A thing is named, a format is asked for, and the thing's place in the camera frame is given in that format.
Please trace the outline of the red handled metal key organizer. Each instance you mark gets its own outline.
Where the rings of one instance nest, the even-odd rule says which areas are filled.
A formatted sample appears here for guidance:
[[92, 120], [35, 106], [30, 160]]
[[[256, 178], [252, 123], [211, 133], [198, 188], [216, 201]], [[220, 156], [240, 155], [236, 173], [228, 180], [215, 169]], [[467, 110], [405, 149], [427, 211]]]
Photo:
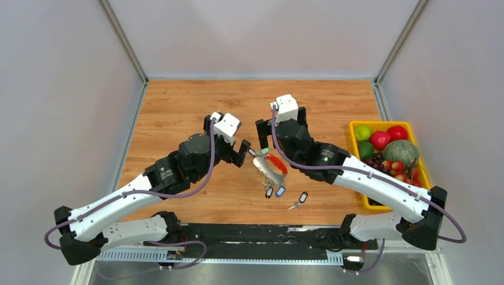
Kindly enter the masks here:
[[284, 186], [284, 180], [288, 174], [287, 167], [281, 159], [273, 154], [267, 153], [256, 155], [253, 160], [259, 174], [264, 177], [265, 186]]

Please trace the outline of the key with black tag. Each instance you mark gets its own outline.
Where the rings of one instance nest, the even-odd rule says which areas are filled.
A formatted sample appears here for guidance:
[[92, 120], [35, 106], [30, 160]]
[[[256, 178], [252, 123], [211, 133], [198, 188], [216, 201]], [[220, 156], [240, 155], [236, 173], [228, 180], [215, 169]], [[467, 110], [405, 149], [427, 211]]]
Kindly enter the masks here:
[[303, 192], [300, 195], [299, 199], [296, 202], [294, 202], [294, 204], [292, 206], [290, 206], [288, 208], [288, 210], [292, 210], [292, 209], [301, 207], [305, 203], [305, 201], [307, 200], [307, 197], [308, 197], [308, 193], [307, 192]]

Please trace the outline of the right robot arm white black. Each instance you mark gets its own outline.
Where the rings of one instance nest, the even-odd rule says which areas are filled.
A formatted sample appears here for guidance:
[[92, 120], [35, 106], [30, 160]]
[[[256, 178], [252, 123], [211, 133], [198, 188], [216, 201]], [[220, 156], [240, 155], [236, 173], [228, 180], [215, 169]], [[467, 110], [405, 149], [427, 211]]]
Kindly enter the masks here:
[[268, 147], [272, 138], [274, 147], [292, 168], [314, 181], [352, 189], [390, 208], [387, 214], [346, 215], [339, 232], [344, 246], [354, 248], [368, 240], [402, 238], [423, 250], [436, 249], [442, 238], [442, 220], [448, 216], [445, 189], [408, 184], [372, 168], [343, 148], [315, 141], [307, 128], [304, 107], [286, 121], [277, 116], [275, 121], [259, 119], [255, 124], [261, 148]]

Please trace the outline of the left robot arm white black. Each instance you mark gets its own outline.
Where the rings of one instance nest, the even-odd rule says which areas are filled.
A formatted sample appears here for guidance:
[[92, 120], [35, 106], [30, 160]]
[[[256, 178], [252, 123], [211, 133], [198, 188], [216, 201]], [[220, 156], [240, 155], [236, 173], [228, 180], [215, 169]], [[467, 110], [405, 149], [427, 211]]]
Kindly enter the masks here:
[[125, 221], [148, 205], [194, 195], [202, 190], [219, 162], [241, 167], [248, 141], [234, 150], [241, 121], [230, 113], [215, 112], [204, 119], [203, 132], [181, 142], [178, 149], [147, 167], [115, 192], [80, 208], [62, 206], [54, 211], [60, 232], [57, 249], [70, 265], [80, 265], [108, 249], [142, 243], [174, 246], [182, 242], [182, 227], [173, 212], [160, 211], [144, 220]]

